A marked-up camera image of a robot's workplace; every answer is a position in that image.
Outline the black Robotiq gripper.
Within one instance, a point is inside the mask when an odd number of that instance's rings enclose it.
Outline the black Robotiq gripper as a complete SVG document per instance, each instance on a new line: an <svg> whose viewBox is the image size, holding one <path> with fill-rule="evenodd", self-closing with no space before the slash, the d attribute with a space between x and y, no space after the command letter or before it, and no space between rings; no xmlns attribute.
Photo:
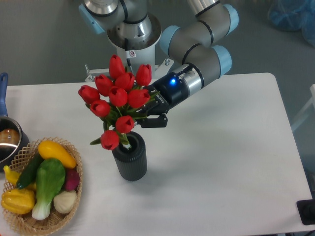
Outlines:
<svg viewBox="0 0 315 236"><path fill-rule="evenodd" d="M189 96L189 88L179 75L166 75L149 86L145 86L153 101L146 105L147 115L158 115L157 118L142 118L139 125L142 128L164 128L167 126L166 114L170 109L183 102Z"/></svg>

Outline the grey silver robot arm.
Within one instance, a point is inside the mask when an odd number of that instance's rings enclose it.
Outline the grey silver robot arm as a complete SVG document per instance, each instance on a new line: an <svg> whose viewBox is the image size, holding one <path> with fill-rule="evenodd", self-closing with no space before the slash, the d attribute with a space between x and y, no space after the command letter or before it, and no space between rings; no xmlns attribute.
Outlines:
<svg viewBox="0 0 315 236"><path fill-rule="evenodd" d="M231 55L217 41L238 26L237 11L218 0L191 0L196 21L162 29L145 0L86 0L79 12L95 33L106 33L125 67L152 67L153 101L144 107L143 128L165 127L167 112L231 69Z"/></svg>

